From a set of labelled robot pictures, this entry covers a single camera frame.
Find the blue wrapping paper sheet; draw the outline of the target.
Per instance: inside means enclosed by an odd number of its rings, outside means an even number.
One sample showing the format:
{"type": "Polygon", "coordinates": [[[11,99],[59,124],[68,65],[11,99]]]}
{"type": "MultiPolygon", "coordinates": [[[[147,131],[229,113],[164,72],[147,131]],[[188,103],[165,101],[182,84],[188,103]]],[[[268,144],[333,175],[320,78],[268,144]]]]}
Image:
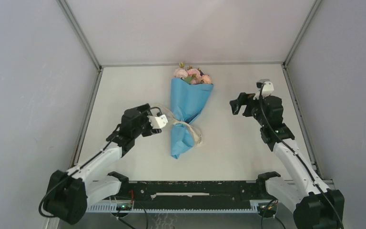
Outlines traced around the blue wrapping paper sheet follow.
{"type": "Polygon", "coordinates": [[[202,143],[201,131],[193,122],[205,108],[213,84],[189,84],[178,78],[171,80],[171,156],[178,159],[189,149],[202,143]]]}

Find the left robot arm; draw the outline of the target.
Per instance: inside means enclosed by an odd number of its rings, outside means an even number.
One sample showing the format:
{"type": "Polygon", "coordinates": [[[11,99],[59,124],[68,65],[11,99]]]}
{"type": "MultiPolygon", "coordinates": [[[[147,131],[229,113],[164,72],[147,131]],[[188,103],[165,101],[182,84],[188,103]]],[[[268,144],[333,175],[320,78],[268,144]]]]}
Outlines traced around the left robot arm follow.
{"type": "Polygon", "coordinates": [[[139,136],[159,134],[168,123],[159,107],[140,105],[124,111],[121,122],[105,139],[105,145],[90,159],[52,173],[46,194],[38,206],[45,218],[59,218],[70,225],[81,220],[87,208],[99,201],[116,196],[126,198],[130,193],[129,178],[118,172],[99,175],[124,157],[139,136]]]}

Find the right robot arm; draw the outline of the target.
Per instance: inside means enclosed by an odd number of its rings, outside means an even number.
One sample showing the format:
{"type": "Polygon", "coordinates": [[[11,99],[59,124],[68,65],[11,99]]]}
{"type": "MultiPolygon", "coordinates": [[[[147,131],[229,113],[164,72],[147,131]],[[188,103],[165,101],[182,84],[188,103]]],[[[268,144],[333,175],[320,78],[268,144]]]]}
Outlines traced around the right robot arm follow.
{"type": "Polygon", "coordinates": [[[291,187],[277,172],[259,174],[258,196],[272,196],[281,202],[292,212],[298,229],[344,228],[344,196],[340,190],[331,189],[301,153],[294,134],[283,122],[282,99],[240,93],[229,104],[234,115],[244,106],[243,116],[259,123],[263,142],[280,159],[295,184],[291,187]]]}

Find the pink fake flower stem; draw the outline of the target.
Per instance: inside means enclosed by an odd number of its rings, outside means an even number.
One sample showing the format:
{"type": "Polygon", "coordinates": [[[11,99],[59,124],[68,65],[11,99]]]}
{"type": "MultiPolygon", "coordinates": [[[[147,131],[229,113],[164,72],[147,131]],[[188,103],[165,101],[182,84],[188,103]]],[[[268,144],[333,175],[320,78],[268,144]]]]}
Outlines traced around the pink fake flower stem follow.
{"type": "Polygon", "coordinates": [[[186,81],[189,84],[199,84],[202,80],[201,72],[198,69],[191,68],[187,70],[188,76],[186,77],[186,81]]]}
{"type": "Polygon", "coordinates": [[[202,84],[212,84],[212,79],[209,75],[202,75],[202,79],[201,79],[201,83],[202,84]]]}
{"type": "Polygon", "coordinates": [[[185,69],[184,62],[180,62],[178,64],[178,68],[174,70],[173,76],[174,78],[180,78],[180,79],[185,79],[186,77],[188,77],[188,72],[185,69]]]}

